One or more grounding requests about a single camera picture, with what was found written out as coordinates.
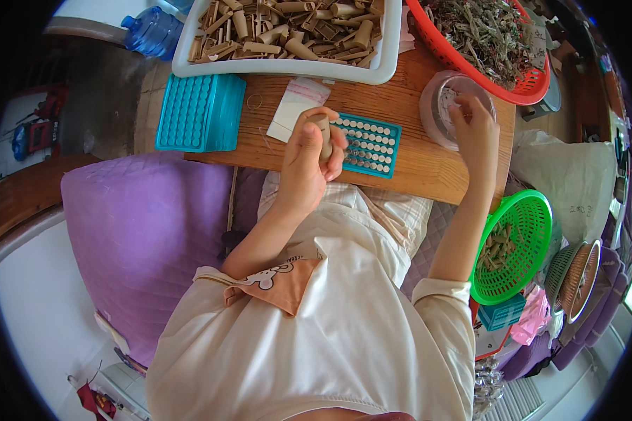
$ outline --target blue plastic water bottle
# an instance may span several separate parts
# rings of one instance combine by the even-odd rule
[[[183,31],[183,22],[159,6],[143,10],[136,18],[126,16],[122,26],[128,29],[124,39],[127,50],[159,57],[164,61],[173,59],[178,38]]]
[[[178,12],[186,15],[192,8],[194,0],[166,0],[166,2],[172,4],[178,10]]]

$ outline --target brown basket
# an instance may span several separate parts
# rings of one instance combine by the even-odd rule
[[[581,246],[569,265],[557,297],[557,302],[564,309],[568,323],[573,323],[578,319],[590,298],[594,280],[597,278],[600,254],[601,243],[595,240]]]

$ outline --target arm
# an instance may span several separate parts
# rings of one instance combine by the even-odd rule
[[[467,282],[494,194],[499,152],[499,126],[480,100],[461,96],[461,108],[449,115],[456,128],[459,152],[468,169],[468,190],[435,252],[429,277]]]
[[[239,280],[272,266],[297,226],[318,206],[325,183],[342,172],[348,145],[344,133],[330,128],[332,155],[320,164],[323,137],[316,124],[306,122],[315,114],[327,114],[330,120],[339,117],[326,107],[312,108],[298,117],[286,147],[276,201],[230,253],[220,268],[222,273]]]

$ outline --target white plastic tray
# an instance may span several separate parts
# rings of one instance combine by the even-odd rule
[[[224,60],[202,64],[188,63],[187,56],[194,37],[196,35],[205,36],[205,32],[199,30],[199,17],[206,11],[210,3],[211,0],[195,0],[192,10],[187,15],[185,27],[180,34],[180,40],[171,64],[173,73],[179,78],[220,73],[256,73],[306,76],[308,78],[381,85],[391,79],[396,72],[398,44],[400,43],[402,0],[386,0],[384,2],[385,13],[381,22],[383,37],[375,47],[377,56],[370,63],[369,69],[298,59],[247,59]]]

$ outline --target green plastic basket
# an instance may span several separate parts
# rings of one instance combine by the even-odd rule
[[[557,296],[559,295],[559,289],[562,287],[569,266],[571,262],[573,262],[573,257],[578,253],[578,250],[586,244],[588,243],[583,241],[562,248],[557,252],[555,257],[553,257],[553,261],[550,263],[548,275],[545,277],[545,296],[548,298],[548,304],[555,314],[559,313],[562,309],[562,306],[557,302]]]
[[[550,245],[553,212],[548,199],[537,190],[522,190],[503,198],[496,212],[487,217],[478,255],[497,222],[512,224],[513,233],[517,233],[519,227],[524,241],[518,235],[511,235],[515,251],[496,270],[490,272],[484,267],[477,269],[473,265],[470,295],[481,305],[487,306],[511,299],[522,291],[539,270]]]

